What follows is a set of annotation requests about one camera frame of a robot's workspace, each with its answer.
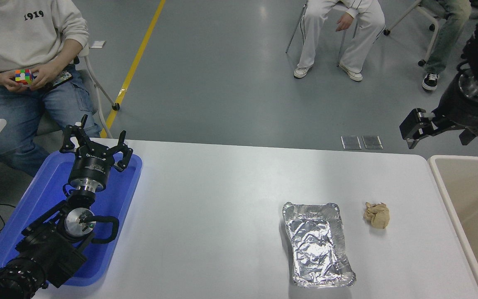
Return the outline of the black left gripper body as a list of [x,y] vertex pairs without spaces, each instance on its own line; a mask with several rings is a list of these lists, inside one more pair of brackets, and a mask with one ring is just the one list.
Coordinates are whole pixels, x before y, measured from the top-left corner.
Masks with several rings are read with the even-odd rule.
[[75,161],[69,175],[72,187],[82,186],[83,181],[94,181],[98,187],[106,187],[115,160],[112,154],[75,152]]

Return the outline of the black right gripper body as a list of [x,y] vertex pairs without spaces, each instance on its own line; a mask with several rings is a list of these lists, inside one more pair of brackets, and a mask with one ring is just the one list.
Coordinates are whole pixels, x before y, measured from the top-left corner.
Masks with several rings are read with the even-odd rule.
[[469,144],[478,137],[478,80],[468,74],[455,76],[433,114],[439,133],[463,130],[459,135],[461,144]]

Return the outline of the person's left hand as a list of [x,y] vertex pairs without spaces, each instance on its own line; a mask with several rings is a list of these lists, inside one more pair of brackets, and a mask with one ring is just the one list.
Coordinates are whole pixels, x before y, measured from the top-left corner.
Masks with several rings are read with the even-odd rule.
[[41,89],[48,83],[51,83],[59,75],[63,68],[63,66],[60,67],[54,61],[32,68],[32,73],[36,73],[37,76],[29,85],[30,91]]
[[336,32],[347,30],[353,23],[355,17],[345,12],[337,21]]

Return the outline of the person's right hand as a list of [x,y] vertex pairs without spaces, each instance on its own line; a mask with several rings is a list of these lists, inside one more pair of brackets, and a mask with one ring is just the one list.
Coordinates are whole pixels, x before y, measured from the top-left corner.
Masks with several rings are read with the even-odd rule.
[[28,87],[15,81],[15,71],[6,71],[0,73],[0,85],[4,86],[8,91],[21,93],[28,90]]

